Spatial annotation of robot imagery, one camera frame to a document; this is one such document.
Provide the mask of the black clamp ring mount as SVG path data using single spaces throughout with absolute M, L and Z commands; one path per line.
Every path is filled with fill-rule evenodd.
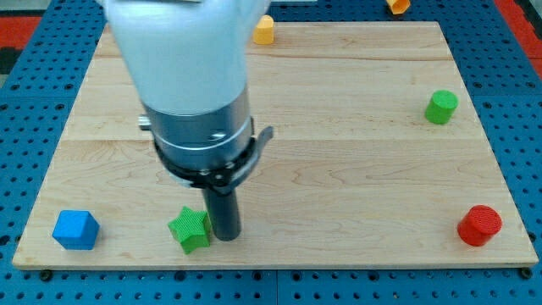
M 156 142 L 153 143 L 157 155 L 174 180 L 187 188 L 210 189 L 219 194 L 228 194 L 243 183 L 256 168 L 266 144 L 274 137 L 274 128 L 268 126 L 257 138 L 251 137 L 247 148 L 233 161 L 218 169 L 185 169 L 175 165 L 163 153 Z

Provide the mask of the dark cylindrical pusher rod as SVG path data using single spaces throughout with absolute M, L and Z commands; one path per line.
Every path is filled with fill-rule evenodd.
M 221 241 L 233 241 L 241 233 L 241 218 L 236 192 L 219 193 L 203 189 L 202 195 L 214 235 Z

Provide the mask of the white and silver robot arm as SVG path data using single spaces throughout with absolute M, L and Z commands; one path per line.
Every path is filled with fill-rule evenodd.
M 241 233 L 235 190 L 254 170 L 274 131 L 254 130 L 246 44 L 269 0 L 104 0 L 164 168 L 199 188 L 213 233 Z

